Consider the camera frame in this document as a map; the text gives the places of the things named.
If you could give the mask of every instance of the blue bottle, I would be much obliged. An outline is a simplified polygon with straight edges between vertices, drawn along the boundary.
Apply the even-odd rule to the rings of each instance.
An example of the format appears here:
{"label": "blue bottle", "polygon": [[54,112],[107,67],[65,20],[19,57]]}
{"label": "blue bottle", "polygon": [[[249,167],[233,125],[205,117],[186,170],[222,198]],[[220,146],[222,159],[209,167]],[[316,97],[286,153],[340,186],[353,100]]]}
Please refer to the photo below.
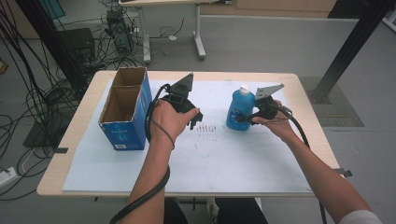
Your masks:
{"label": "blue bottle", "polygon": [[248,122],[238,122],[236,117],[253,113],[255,105],[254,95],[246,85],[241,85],[240,89],[233,93],[233,100],[227,114],[227,126],[237,131],[246,131],[250,127]]}

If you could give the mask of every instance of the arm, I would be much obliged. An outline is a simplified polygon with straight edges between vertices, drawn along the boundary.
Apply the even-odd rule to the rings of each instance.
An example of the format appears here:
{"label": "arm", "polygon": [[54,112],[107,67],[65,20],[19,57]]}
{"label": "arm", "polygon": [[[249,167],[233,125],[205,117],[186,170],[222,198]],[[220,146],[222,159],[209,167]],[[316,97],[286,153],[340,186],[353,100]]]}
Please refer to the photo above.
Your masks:
{"label": "arm", "polygon": [[[143,167],[137,178],[127,204],[153,189],[166,173],[173,142],[183,132],[186,124],[199,112],[194,108],[185,114],[178,114],[165,101],[158,101],[151,116],[151,140]],[[124,217],[120,223],[163,223],[164,189],[154,195],[146,203],[137,207]]]}
{"label": "arm", "polygon": [[286,116],[278,112],[276,117],[284,120],[270,122],[267,119],[256,117],[252,121],[268,127],[289,146],[303,170],[308,184],[335,223],[339,223],[350,212],[371,211],[359,193],[304,144],[290,127]]}

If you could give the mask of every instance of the forearm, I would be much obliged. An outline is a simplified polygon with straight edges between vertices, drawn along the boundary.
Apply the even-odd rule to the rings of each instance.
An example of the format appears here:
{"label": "forearm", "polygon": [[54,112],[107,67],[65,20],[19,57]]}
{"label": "forearm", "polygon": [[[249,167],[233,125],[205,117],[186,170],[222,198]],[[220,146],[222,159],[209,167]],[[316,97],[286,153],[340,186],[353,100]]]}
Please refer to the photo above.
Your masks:
{"label": "forearm", "polygon": [[352,211],[371,210],[359,193],[318,158],[297,136],[283,140],[300,164],[311,189],[335,223]]}
{"label": "forearm", "polygon": [[[160,183],[168,168],[172,143],[166,138],[152,138],[148,147],[139,177],[136,179],[134,189],[128,198],[127,204],[134,202]],[[128,214],[120,223],[163,223],[164,189],[155,196],[137,207]]]}

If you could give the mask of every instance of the electronic equipment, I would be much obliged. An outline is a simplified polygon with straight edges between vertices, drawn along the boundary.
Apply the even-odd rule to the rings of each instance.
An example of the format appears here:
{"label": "electronic equipment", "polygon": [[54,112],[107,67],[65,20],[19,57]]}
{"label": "electronic equipment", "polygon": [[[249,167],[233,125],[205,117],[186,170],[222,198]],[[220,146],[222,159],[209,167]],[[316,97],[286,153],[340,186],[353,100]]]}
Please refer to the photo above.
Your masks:
{"label": "electronic equipment", "polygon": [[[189,97],[189,91],[192,90],[192,80],[193,73],[190,73],[165,90],[168,92],[168,95],[165,95],[162,99],[169,102],[178,113],[186,113],[195,108],[195,105],[187,99]],[[204,115],[199,112],[192,118],[190,130],[194,128],[197,121],[202,121],[203,116]]]}
{"label": "electronic equipment", "polygon": [[58,31],[70,56],[77,63],[91,62],[95,55],[95,42],[89,28]]}
{"label": "electronic equipment", "polygon": [[106,15],[108,33],[114,40],[118,53],[128,53],[132,50],[132,39],[128,27],[122,18],[122,9],[108,10]]}
{"label": "electronic equipment", "polygon": [[[276,91],[279,91],[283,87],[285,87],[285,85],[280,84],[277,86],[258,88],[254,100],[256,102],[256,107],[259,108],[259,112],[256,112],[249,116],[239,116],[238,118],[236,118],[238,122],[249,122],[250,124],[254,125],[256,123],[251,121],[251,119],[253,119],[254,117],[274,119],[277,111],[280,110],[280,107],[279,105],[277,105],[271,95]],[[282,108],[286,111],[289,111],[285,106],[282,106]]]}

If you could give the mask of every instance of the floor mat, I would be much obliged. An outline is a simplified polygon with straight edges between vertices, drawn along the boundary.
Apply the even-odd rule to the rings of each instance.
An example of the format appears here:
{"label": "floor mat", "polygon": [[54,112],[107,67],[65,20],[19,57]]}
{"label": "floor mat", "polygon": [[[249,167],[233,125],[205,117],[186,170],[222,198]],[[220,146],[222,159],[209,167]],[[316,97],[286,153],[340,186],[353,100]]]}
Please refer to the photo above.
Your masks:
{"label": "floor mat", "polygon": [[[312,91],[321,77],[299,77],[305,92]],[[329,94],[331,104],[311,104],[322,127],[364,127],[340,88],[335,85]]]}

